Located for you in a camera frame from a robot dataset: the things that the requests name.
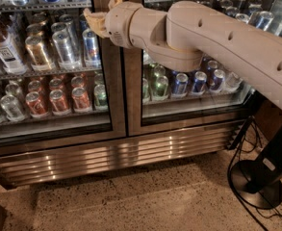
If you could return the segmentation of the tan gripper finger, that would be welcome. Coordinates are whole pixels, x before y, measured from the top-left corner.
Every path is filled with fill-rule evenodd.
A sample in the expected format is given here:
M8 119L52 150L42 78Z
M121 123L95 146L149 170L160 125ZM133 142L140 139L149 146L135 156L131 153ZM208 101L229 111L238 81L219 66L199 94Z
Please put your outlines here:
M122 3L122 0L110 0L109 3L108 3L108 8L109 8L109 10L111 10L121 3Z
M106 13L92 13L88 8L84 9L83 15L90 28L101 38L106 39L110 35L107 32L105 19Z

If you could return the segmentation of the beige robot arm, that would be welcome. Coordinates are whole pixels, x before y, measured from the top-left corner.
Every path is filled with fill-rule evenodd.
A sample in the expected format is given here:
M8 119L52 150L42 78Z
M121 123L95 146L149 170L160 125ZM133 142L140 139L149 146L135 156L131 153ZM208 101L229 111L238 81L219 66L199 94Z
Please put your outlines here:
M172 70L189 72L204 53L242 77L282 110L282 38L192 1L167 12L111 0L106 13L84 10L90 28L124 48L144 50Z

